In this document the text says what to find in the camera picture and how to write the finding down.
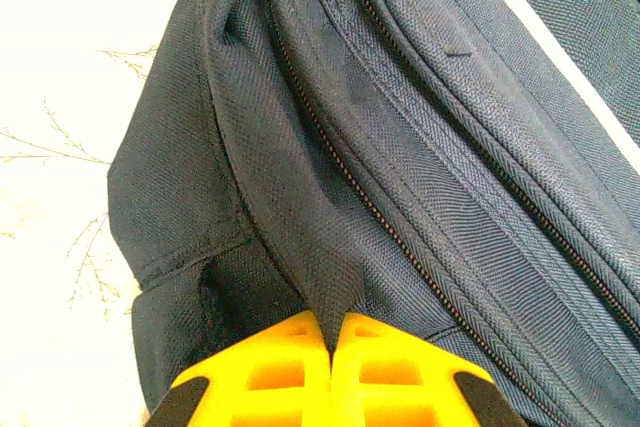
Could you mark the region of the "navy blue backpack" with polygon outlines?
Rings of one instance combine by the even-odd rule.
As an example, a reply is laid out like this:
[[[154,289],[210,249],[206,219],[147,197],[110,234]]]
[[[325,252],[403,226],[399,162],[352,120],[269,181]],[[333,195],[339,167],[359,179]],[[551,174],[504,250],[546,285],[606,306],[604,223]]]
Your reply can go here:
[[[640,0],[177,0],[108,201],[150,410],[308,310],[640,427]]]

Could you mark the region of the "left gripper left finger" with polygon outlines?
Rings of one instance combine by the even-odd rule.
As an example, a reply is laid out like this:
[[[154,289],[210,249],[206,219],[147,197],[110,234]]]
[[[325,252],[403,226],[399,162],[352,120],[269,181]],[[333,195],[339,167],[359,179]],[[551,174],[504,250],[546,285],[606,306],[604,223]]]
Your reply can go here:
[[[301,312],[187,368],[149,427],[329,427],[330,363]]]

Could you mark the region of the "floral tablecloth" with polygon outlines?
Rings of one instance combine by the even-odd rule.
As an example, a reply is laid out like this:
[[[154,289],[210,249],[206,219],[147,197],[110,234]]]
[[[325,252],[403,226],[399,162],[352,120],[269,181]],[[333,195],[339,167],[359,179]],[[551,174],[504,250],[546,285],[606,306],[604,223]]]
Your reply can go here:
[[[0,427],[143,427],[106,177],[176,0],[0,0]]]

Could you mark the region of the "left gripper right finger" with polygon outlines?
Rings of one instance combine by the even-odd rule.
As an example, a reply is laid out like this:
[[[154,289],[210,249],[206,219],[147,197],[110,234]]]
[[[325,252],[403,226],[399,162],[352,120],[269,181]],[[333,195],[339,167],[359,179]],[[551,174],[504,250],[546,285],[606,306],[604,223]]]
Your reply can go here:
[[[482,367],[349,313],[332,359],[332,427],[525,427]]]

